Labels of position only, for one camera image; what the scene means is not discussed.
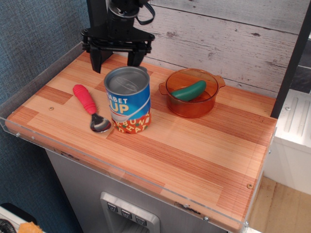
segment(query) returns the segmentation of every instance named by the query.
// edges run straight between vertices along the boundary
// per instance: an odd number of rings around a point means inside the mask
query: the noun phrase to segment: plastic bowl
[[[199,80],[207,86],[204,92],[190,101],[182,101],[171,95],[171,92],[188,87]],[[167,105],[174,113],[187,118],[201,117],[214,107],[217,93],[225,82],[221,76],[212,75],[200,69],[182,69],[171,74],[166,82],[159,85],[162,95],[167,95]]]

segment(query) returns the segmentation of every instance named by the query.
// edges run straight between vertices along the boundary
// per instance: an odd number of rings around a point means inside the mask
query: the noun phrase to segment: metal spoon head
[[[97,133],[102,133],[109,130],[111,123],[108,119],[98,115],[97,113],[92,114],[92,120],[90,124],[91,130]]]

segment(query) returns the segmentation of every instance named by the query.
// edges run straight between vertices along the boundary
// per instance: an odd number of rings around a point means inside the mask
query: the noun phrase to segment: wooden floor
[[[311,233],[311,195],[263,177],[249,226],[261,233]]]

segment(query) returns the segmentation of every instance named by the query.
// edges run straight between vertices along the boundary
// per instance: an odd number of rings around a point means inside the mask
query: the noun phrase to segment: button
[[[142,226],[147,226],[147,222],[146,220],[144,220],[143,218],[137,217],[136,216],[136,222]]]
[[[110,204],[109,202],[107,202],[107,205],[108,205],[108,209],[113,211],[113,212],[118,212],[118,208],[117,206],[113,205],[113,204]]]
[[[128,219],[132,219],[132,214],[126,210],[121,210],[121,214]]]

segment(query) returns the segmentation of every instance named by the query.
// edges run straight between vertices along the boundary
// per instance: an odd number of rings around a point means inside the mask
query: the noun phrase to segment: alphabet soup can
[[[139,133],[151,123],[150,77],[144,67],[120,67],[104,80],[112,123],[122,133]]]

